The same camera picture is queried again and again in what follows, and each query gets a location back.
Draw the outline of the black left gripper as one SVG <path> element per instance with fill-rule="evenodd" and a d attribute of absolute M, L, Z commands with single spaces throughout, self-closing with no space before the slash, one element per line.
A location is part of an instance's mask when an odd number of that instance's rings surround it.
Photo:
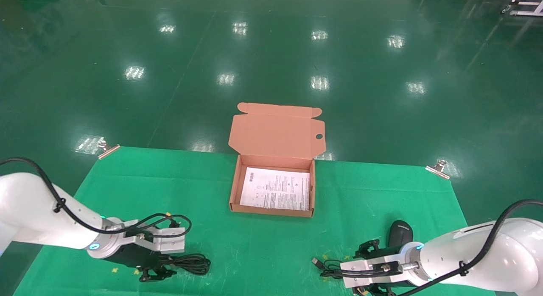
<path fill-rule="evenodd" d="M 161 254 L 139 245 L 123 245 L 105 260 L 140 269 L 140 282 L 163 281 L 177 274 L 176 271 L 161 266 L 169 255 Z"/>

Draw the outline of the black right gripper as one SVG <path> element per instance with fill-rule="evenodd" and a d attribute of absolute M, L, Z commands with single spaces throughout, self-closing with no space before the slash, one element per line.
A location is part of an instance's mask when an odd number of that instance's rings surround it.
<path fill-rule="evenodd" d="M 369 240 L 359 245 L 358 258 L 359 259 L 374 259 L 378 257 L 378 262 L 406 262 L 407 252 L 409 246 L 404 244 L 402 246 L 390 246 L 383 249 L 379 248 L 380 240 Z M 385 288 L 384 290 L 378 285 L 359 286 L 354 288 L 355 296 L 396 296 L 391 288 Z"/>

